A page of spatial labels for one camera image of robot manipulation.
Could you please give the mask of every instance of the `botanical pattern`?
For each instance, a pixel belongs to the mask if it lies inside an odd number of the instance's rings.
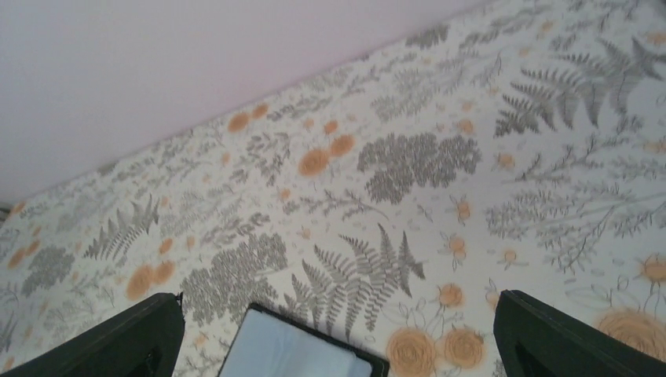
[[[17,203],[0,368],[161,291],[181,377],[251,302],[396,377],[506,377],[505,289],[666,360],[662,15],[497,0]]]

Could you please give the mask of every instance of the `fern leaf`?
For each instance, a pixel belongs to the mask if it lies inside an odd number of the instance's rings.
[[[578,87],[578,94],[583,98],[590,122],[598,127],[599,111],[606,95],[606,88],[599,83],[585,82]]]
[[[618,114],[627,114],[629,94],[638,86],[641,77],[630,72],[623,72],[610,80],[610,107]]]
[[[606,49],[606,55],[608,55],[609,58],[609,66],[612,67],[616,73],[624,72],[631,68],[633,63],[628,54],[605,39],[598,38],[597,41],[604,46],[604,49]]]
[[[356,278],[350,280],[345,286],[347,291],[347,313],[345,315],[345,336],[349,340],[351,335],[352,327],[358,315],[360,314],[360,309],[365,301],[368,299],[372,288],[370,284]]]
[[[367,242],[343,235],[340,235],[340,238],[345,240],[353,250],[354,256],[356,257],[356,271],[361,275],[370,276],[373,266],[370,260],[371,253],[375,253],[375,250],[368,249]]]
[[[382,227],[381,224],[377,225],[379,226],[379,231],[382,233],[382,243],[379,246],[382,256],[382,267],[384,269],[393,269],[397,266],[396,252],[393,249],[389,235],[386,233],[386,230],[384,230],[384,227]]]
[[[659,61],[660,56],[655,53],[651,53],[645,47],[641,46],[638,39],[635,37],[631,38],[631,41],[633,42],[632,51],[634,53],[634,59],[636,64],[640,67],[642,73],[653,79],[663,81],[664,78],[661,77],[659,72],[654,69],[654,64]]]
[[[570,129],[573,129],[573,116],[576,114],[579,102],[578,97],[569,91],[563,91],[555,98],[558,113],[562,117],[564,124]]]
[[[336,285],[335,288],[328,292],[328,304],[326,306],[326,332],[330,335],[333,331],[335,319],[342,311],[342,301],[345,298],[345,291],[341,285]]]
[[[353,274],[352,263],[348,258],[342,259],[340,254],[330,251],[323,251],[317,245],[314,247],[314,254],[321,264],[328,271],[336,284],[344,284]]]

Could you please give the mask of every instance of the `wallpaper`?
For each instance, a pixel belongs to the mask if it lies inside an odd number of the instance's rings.
[[[250,302],[396,377],[505,376],[504,289],[666,361],[654,4],[499,0],[18,204],[0,368],[160,291],[176,376],[216,375]]]

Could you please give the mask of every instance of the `gray foliage print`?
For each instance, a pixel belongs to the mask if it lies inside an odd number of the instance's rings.
[[[276,289],[266,276],[287,268],[287,246],[278,234],[250,235],[236,249],[217,253],[208,269],[194,269],[181,283],[183,311],[199,324],[230,315],[240,324],[247,306],[271,306]]]
[[[378,97],[370,105],[383,122],[414,116],[436,95],[452,94],[462,85],[489,85],[501,72],[501,61],[497,53],[479,56],[475,51],[463,51],[431,68],[405,68],[393,75],[393,94]]]
[[[572,169],[596,170],[604,168],[604,163],[597,159],[602,152],[613,150],[635,141],[637,132],[643,128],[642,119],[632,116],[621,117],[609,136],[592,133],[582,146],[573,143],[562,146],[562,155],[553,163],[546,164],[541,152],[538,152],[529,164],[512,182],[533,181],[538,184],[562,185],[571,182]]]
[[[655,70],[655,63],[666,63],[666,54],[655,54],[633,38],[632,55],[611,42],[599,39],[606,51],[606,59],[587,54],[569,54],[558,57],[574,66],[574,71],[522,69],[522,74],[536,83],[512,82],[511,87],[524,97],[504,94],[510,110],[500,110],[496,120],[495,136],[512,132],[523,134],[530,130],[539,133],[539,119],[555,131],[555,115],[565,126],[573,128],[573,117],[580,103],[593,126],[598,126],[601,106],[608,97],[610,107],[621,116],[627,115],[627,102],[632,90],[646,77],[663,81]]]
[[[247,156],[241,156],[234,167],[258,167],[266,186],[274,186],[284,161],[291,155],[289,143],[289,135],[284,132],[252,135],[245,148]]]
[[[448,38],[448,25],[441,24],[411,38],[407,38],[404,45],[407,47],[418,46],[420,49],[429,49],[437,46],[440,42],[446,42],[446,38]]]
[[[352,218],[357,214],[366,214],[375,212],[381,214],[386,220],[389,219],[385,213],[366,204],[362,198],[349,189],[345,189],[340,196],[335,195],[330,190],[324,190],[324,198],[314,198],[312,196],[302,196],[297,200],[290,200],[283,205],[285,214],[292,214],[297,210],[305,209],[308,214],[314,214],[321,211],[322,215],[328,217],[334,210],[345,209],[342,213],[342,221]]]
[[[141,235],[148,234],[153,224],[157,224],[157,207],[153,204],[152,196],[145,207],[132,202],[133,214],[130,217],[120,209],[116,211],[116,221],[108,219],[107,228],[100,229],[99,237],[93,241],[83,255],[86,258],[116,260],[120,255],[124,257],[132,243]]]
[[[398,204],[412,185],[447,187],[462,170],[473,174],[481,161],[474,139],[455,136],[437,141],[434,134],[398,136],[367,143],[358,157],[357,169],[374,172],[365,189],[375,202]]]
[[[402,233],[402,242],[396,251],[386,230],[380,224],[378,226],[382,237],[378,250],[369,247],[368,242],[340,236],[351,247],[353,258],[315,245],[314,254],[324,270],[302,261],[309,285],[292,274],[295,297],[284,294],[286,306],[281,306],[280,310],[301,321],[306,320],[310,311],[313,326],[318,329],[324,320],[326,332],[331,334],[336,320],[346,308],[347,340],[357,318],[364,312],[365,326],[373,331],[379,311],[393,293],[400,290],[412,296],[410,275],[421,280],[426,278],[423,263],[417,262],[409,250],[407,234]]]
[[[18,229],[2,229],[2,232],[0,232],[0,261],[5,259],[10,251],[14,250],[19,234]]]
[[[534,24],[536,16],[550,10],[550,5],[537,5],[531,8],[524,8],[512,16],[503,16],[495,19],[487,31],[476,31],[470,33],[463,42],[460,43],[460,49],[469,49],[476,45],[488,44],[495,41],[501,35],[510,36],[525,30]]]
[[[160,215],[160,233],[162,237],[182,236],[195,224],[225,214],[231,208],[237,208],[240,198],[229,185],[211,188],[205,193],[186,191],[176,211]]]
[[[21,294],[30,296],[39,287],[49,289],[62,283],[73,263],[74,255],[66,254],[64,248],[45,247],[38,251],[27,268],[30,275],[23,282]]]
[[[490,234],[521,240],[534,231],[549,251],[544,261],[563,273],[585,270],[606,231],[634,236],[651,226],[666,227],[666,192],[636,196],[618,184],[577,182],[565,193],[547,188],[522,190],[485,211]]]

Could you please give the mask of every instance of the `gray leaf print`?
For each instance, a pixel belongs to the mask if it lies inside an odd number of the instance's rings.
[[[398,204],[414,183],[447,187],[456,179],[457,170],[473,174],[480,161],[481,151],[473,139],[455,136],[437,142],[434,134],[389,134],[363,147],[357,169],[375,173],[365,185],[372,200]]]
[[[416,45],[421,49],[429,49],[440,42],[446,42],[446,38],[448,38],[448,25],[442,24],[408,38],[404,45],[407,47]]]
[[[573,128],[573,114],[582,102],[593,126],[598,127],[598,117],[606,95],[610,107],[620,116],[628,113],[627,102],[632,90],[645,77],[662,80],[655,71],[655,63],[666,63],[666,55],[651,53],[633,38],[633,56],[623,52],[606,40],[598,42],[606,50],[606,59],[587,54],[562,55],[560,60],[576,66],[577,71],[554,69],[530,71],[522,69],[527,78],[539,84],[511,83],[511,86],[527,98],[503,95],[504,102],[512,110],[500,110],[496,120],[495,136],[502,137],[512,132],[523,134],[526,130],[539,133],[538,119],[542,119],[552,130],[554,111],[561,116],[568,128]]]
[[[209,269],[194,269],[183,280],[183,311],[199,325],[226,313],[240,324],[250,302],[271,306],[276,289],[266,275],[287,268],[287,246],[278,234],[250,235],[238,248],[217,253]]]
[[[132,243],[142,234],[148,234],[152,224],[157,224],[159,215],[157,207],[159,203],[152,203],[152,196],[145,205],[145,208],[132,202],[134,213],[130,218],[118,209],[116,211],[116,221],[108,219],[106,230],[100,229],[99,237],[93,241],[88,250],[83,255],[86,258],[116,260],[120,255],[125,256],[132,246]]]
[[[74,255],[65,254],[64,248],[45,247],[28,266],[30,276],[21,287],[21,294],[29,296],[38,287],[49,289],[55,283],[62,283],[74,263]]]
[[[2,229],[2,232],[0,232],[0,261],[5,259],[10,251],[14,250],[14,244],[19,234],[18,229]]]
[[[326,332],[331,334],[346,306],[347,340],[363,310],[365,326],[373,331],[379,311],[395,291],[401,290],[412,296],[410,274],[415,274],[421,280],[426,278],[422,262],[417,262],[409,250],[407,234],[402,233],[402,242],[396,252],[386,230],[380,224],[378,227],[382,238],[378,250],[369,247],[368,242],[340,236],[352,248],[354,258],[345,258],[315,245],[314,254],[324,271],[302,261],[309,287],[292,274],[291,284],[296,297],[284,296],[287,307],[283,307],[283,311],[305,320],[309,310],[315,328],[319,327],[321,316],[325,315]]]

